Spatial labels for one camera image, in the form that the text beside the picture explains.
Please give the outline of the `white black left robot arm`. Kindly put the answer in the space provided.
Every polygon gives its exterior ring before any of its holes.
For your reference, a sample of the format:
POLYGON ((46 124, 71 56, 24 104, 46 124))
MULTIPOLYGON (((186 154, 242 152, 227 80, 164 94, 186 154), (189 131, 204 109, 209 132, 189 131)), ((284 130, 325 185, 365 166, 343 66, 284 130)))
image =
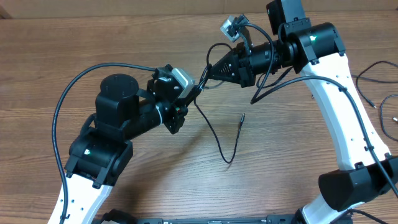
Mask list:
POLYGON ((183 70, 156 71, 145 90, 126 74, 106 77, 69 149, 49 223, 91 223, 133 155, 132 139, 164 124, 175 134, 201 92, 183 70))

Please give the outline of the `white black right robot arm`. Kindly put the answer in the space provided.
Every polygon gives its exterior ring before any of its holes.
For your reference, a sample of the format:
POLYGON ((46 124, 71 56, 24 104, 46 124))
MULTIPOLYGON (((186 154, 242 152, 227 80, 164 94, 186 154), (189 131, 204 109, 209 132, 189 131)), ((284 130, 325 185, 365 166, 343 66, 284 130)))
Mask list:
POLYGON ((397 158, 364 109, 337 28, 329 22, 312 25, 300 1, 272 1, 266 9, 277 40, 255 46, 247 17, 228 17, 221 31, 236 47, 212 66, 209 78, 248 87, 258 74, 295 70, 318 103, 338 168, 319 176, 319 196, 298 209, 292 223, 335 222, 352 208, 396 191, 397 158))

